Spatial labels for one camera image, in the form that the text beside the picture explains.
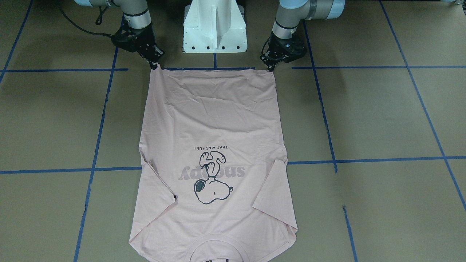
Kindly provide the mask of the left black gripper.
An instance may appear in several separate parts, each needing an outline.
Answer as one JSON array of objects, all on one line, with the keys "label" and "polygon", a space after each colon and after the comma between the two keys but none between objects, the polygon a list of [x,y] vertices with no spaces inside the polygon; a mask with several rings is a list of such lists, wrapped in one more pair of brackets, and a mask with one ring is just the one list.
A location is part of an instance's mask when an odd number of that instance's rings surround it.
[{"label": "left black gripper", "polygon": [[267,66],[269,72],[275,70],[280,62],[289,63],[306,55],[307,49],[304,42],[291,31],[291,37],[283,39],[274,32],[262,47],[261,61]]}]

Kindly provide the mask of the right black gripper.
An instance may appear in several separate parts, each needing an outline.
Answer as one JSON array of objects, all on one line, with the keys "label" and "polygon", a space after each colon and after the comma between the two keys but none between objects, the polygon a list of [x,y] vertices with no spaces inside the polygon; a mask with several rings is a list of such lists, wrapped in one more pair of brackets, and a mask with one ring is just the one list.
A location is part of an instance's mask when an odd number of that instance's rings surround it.
[{"label": "right black gripper", "polygon": [[165,54],[156,44],[156,35],[153,24],[149,23],[145,28],[132,28],[127,20],[119,30],[110,37],[112,43],[128,52],[137,52],[141,58],[149,62],[151,70],[159,67],[158,60]]}]

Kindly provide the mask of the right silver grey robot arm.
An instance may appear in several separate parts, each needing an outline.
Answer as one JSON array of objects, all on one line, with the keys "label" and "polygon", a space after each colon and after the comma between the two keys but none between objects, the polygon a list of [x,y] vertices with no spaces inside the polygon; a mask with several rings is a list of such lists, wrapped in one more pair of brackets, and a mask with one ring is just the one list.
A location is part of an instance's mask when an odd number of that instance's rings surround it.
[{"label": "right silver grey robot arm", "polygon": [[158,67],[158,60],[164,51],[156,44],[156,34],[146,0],[76,0],[87,7],[119,7],[123,12],[123,24],[115,34],[110,35],[112,43],[123,50],[135,53],[145,59],[152,70]]}]

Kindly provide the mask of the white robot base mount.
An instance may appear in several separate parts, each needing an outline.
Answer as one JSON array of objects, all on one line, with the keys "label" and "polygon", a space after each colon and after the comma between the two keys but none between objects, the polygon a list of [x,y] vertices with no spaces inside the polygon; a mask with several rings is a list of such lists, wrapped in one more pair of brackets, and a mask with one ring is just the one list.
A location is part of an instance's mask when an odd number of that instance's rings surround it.
[{"label": "white robot base mount", "polygon": [[236,0],[193,0],[184,12],[185,53],[247,51],[244,9]]}]

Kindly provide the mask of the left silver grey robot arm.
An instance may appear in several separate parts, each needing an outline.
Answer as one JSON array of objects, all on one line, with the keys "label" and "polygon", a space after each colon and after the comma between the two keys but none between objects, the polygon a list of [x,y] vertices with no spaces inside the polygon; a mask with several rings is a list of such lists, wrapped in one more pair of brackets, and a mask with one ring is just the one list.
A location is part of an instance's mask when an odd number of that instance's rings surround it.
[{"label": "left silver grey robot arm", "polygon": [[338,18],[345,8],[344,0],[280,0],[272,32],[260,59],[272,72],[278,63],[296,61],[306,55],[304,42],[296,35],[302,20]]}]

